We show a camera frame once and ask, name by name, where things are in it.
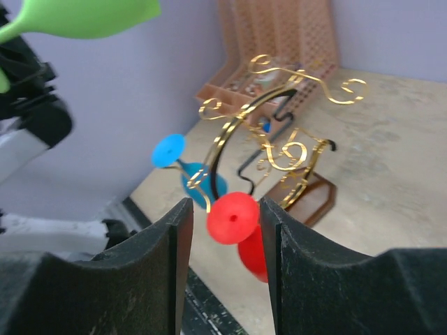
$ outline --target beige tabletop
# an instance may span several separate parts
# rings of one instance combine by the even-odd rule
[[[395,247],[447,246],[447,84],[340,70],[331,89],[338,94],[337,85],[351,77],[368,82],[365,100],[341,106],[321,94],[295,121],[339,148],[323,152],[318,161],[316,171],[338,186],[338,194],[335,207],[314,229],[368,255]],[[182,159],[201,162],[223,123],[200,121],[186,137]],[[219,174],[229,190],[248,191],[235,170],[256,148],[243,129],[228,143]],[[253,164],[247,174],[262,172]],[[272,173],[255,198],[280,176]],[[155,170],[131,198],[156,221],[184,196],[178,172]],[[249,334],[274,334],[267,285],[243,267],[235,247],[208,236],[205,217],[196,207],[191,267]]]

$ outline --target gold scrollwork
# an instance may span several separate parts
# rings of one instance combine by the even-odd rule
[[[184,177],[185,177],[186,179],[190,179],[190,176],[186,173],[186,171],[184,171],[184,170],[183,170],[181,167],[179,167],[179,166],[167,166],[167,167],[164,167],[163,169],[165,169],[165,170],[178,170],[178,171],[180,171],[181,174],[184,175]],[[206,211],[207,211],[207,213],[209,213],[210,210],[211,210],[211,200],[210,200],[210,198],[206,195],[206,193],[203,191],[203,189],[200,187],[200,183],[195,184],[195,185],[187,185],[187,187],[188,187],[190,190],[197,190],[197,191],[200,193],[200,195],[203,197],[203,199],[205,199]]]
[[[306,161],[306,159],[307,159],[306,146],[301,142],[295,141],[296,135],[300,131],[305,132],[304,130],[302,130],[300,128],[293,129],[291,135],[287,139],[286,144],[283,145],[283,147],[281,148],[281,151],[276,155],[274,153],[276,146],[274,146],[272,143],[270,143],[270,141],[265,136],[263,136],[263,134],[260,133],[257,128],[251,127],[250,131],[251,131],[251,133],[253,133],[254,137],[260,142],[261,148],[263,151],[265,151],[265,154],[267,156],[266,158],[260,159],[258,161],[258,164],[263,164],[264,161],[268,161],[269,164],[274,169],[279,170],[279,171],[288,172],[288,171],[294,171],[294,170],[298,169],[302,165],[302,163],[304,161]],[[295,157],[294,155],[292,155],[290,153],[289,149],[291,147],[299,147],[300,148],[301,154],[300,154],[299,158]],[[279,166],[276,162],[278,158],[281,158],[284,156],[289,158],[287,167]]]
[[[303,133],[317,142],[312,149],[312,155],[309,159],[309,163],[302,172],[298,172],[297,169],[307,160],[307,147],[301,142],[296,142],[295,138],[298,133]],[[263,180],[265,180],[268,174],[271,173],[272,169],[274,168],[274,165],[270,162],[271,160],[275,161],[278,158],[286,156],[287,158],[289,158],[289,166],[293,169],[288,171],[288,173],[280,179],[279,183],[281,189],[290,191],[279,204],[283,208],[289,207],[302,195],[302,193],[306,189],[309,179],[316,167],[316,163],[320,154],[329,144],[329,140],[317,138],[305,129],[295,128],[288,138],[286,144],[281,148],[281,151],[276,156],[270,155],[271,153],[267,152],[267,157],[258,160],[258,167],[262,166],[262,164],[264,164],[265,162],[269,162],[270,169],[264,174],[263,178],[256,185],[258,186]],[[292,145],[299,146],[299,148],[301,149],[301,155],[299,158],[293,156],[288,151],[288,148]],[[293,178],[292,186],[286,185],[286,181],[288,181],[288,178]]]
[[[356,103],[357,101],[363,100],[363,98],[367,95],[368,92],[368,86],[367,83],[364,80],[361,79],[348,79],[346,81],[344,81],[341,85],[341,88],[350,93],[350,94],[354,94],[355,92],[349,88],[349,86],[353,83],[357,83],[357,84],[361,84],[364,86],[363,89],[363,93],[360,95],[357,95],[354,99],[352,100],[346,100],[346,101],[340,101],[335,99],[332,94],[330,93],[330,90],[327,86],[327,84],[320,78],[314,77],[313,75],[309,75],[306,73],[305,70],[298,70],[298,71],[293,71],[293,70],[289,70],[287,68],[279,68],[279,67],[273,67],[273,68],[267,68],[265,70],[256,70],[255,67],[257,66],[266,66],[268,64],[270,64],[270,62],[272,61],[272,58],[268,55],[268,54],[260,54],[256,57],[254,57],[250,63],[249,63],[249,71],[251,73],[255,73],[255,74],[264,74],[264,73],[269,73],[272,71],[284,71],[287,73],[290,73],[293,76],[293,80],[296,81],[298,78],[302,79],[302,78],[307,78],[310,80],[314,80],[316,82],[318,82],[321,87],[323,88],[324,94],[326,95],[326,98],[329,101],[332,101],[333,103],[336,103],[338,105],[352,105],[353,103]]]
[[[200,109],[198,110],[198,115],[202,120],[217,120],[221,119],[223,117],[226,117],[226,115],[218,115],[215,117],[209,117],[207,116],[207,111],[213,110],[215,112],[218,112],[220,108],[222,107],[222,102],[219,99],[211,98],[203,102],[203,104],[200,106]]]

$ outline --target brown wooden base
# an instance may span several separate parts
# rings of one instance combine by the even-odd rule
[[[280,203],[291,188],[300,181],[297,174],[304,170],[305,167],[302,167],[294,172],[289,172],[286,175],[286,180],[273,186],[265,196]],[[305,191],[294,204],[286,208],[286,211],[306,226],[313,227],[334,207],[336,196],[337,187],[321,175],[314,173]]]

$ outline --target blue suction cup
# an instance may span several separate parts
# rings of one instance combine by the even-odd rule
[[[172,134],[163,138],[152,152],[152,164],[157,168],[166,168],[183,154],[186,140],[183,135]]]
[[[263,124],[263,131],[265,131],[266,133],[270,132],[270,122],[265,122]]]

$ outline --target red toy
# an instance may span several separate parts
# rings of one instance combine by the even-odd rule
[[[207,217],[207,229],[221,244],[237,244],[259,225],[259,205],[250,195],[232,192],[219,198]]]
[[[237,245],[239,257],[245,267],[260,281],[267,283],[267,265],[265,263],[263,236],[258,225],[248,239]]]

